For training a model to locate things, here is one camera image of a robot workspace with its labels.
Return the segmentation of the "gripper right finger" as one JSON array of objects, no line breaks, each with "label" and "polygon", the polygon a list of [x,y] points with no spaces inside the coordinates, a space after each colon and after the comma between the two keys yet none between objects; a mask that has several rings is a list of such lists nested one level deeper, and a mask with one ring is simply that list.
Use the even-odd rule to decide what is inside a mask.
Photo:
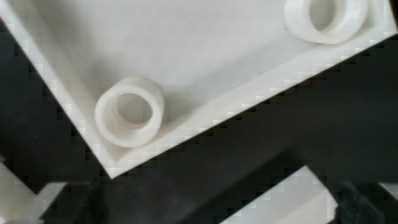
[{"label": "gripper right finger", "polygon": [[398,224],[398,199],[376,183],[344,183],[335,224]]}]

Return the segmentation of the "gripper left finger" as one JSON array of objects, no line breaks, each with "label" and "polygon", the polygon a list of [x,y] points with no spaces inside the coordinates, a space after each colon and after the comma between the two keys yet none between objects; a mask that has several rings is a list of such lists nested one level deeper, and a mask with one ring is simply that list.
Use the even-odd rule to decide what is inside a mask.
[{"label": "gripper left finger", "polygon": [[0,161],[0,224],[44,224],[42,215],[65,187],[49,183],[33,193]]}]

